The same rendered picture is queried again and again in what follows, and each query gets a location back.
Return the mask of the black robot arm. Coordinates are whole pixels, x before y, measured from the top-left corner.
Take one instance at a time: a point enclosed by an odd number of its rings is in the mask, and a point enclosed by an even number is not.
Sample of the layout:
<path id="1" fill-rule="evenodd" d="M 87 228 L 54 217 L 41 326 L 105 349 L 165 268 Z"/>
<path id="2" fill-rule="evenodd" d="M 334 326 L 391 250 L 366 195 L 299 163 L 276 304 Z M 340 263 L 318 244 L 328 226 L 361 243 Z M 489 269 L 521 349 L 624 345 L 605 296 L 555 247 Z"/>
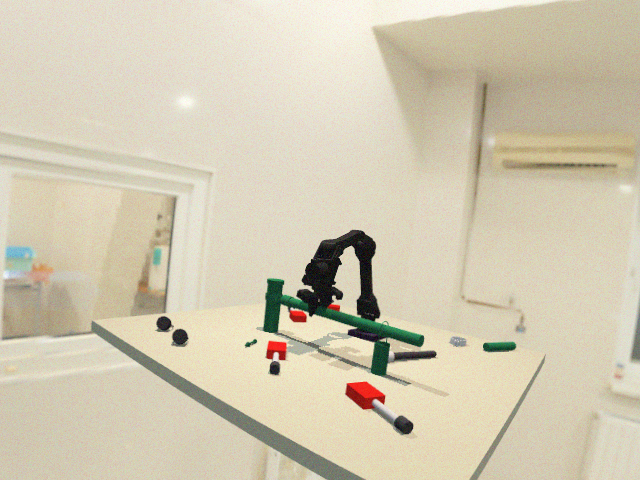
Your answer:
<path id="1" fill-rule="evenodd" d="M 339 265 L 342 265 L 339 257 L 344 253 L 344 249 L 351 245 L 360 262 L 361 295 L 357 299 L 357 315 L 375 322 L 380 316 L 377 298 L 373 294 L 372 280 L 372 258 L 375 255 L 376 243 L 362 230 L 351 230 L 336 239 L 321 241 L 311 263 L 305 268 L 302 283 L 312 286 L 314 290 L 317 279 L 334 280 Z"/>

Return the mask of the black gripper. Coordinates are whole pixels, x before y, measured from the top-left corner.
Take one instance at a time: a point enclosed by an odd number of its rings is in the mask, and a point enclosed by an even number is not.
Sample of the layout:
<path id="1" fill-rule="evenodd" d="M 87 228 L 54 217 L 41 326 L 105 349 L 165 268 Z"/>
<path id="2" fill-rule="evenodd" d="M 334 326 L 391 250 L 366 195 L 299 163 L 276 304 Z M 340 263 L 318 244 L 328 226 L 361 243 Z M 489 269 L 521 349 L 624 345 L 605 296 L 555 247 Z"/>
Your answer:
<path id="1" fill-rule="evenodd" d="M 297 291 L 296 297 L 308 304 L 309 317 L 314 315 L 319 306 L 328 308 L 334 303 L 332 296 L 336 296 L 336 300 L 342 300 L 343 292 L 332 287 L 332 285 L 335 284 L 336 282 L 334 280 L 322 278 L 317 279 L 314 292 L 308 289 L 300 289 Z"/>

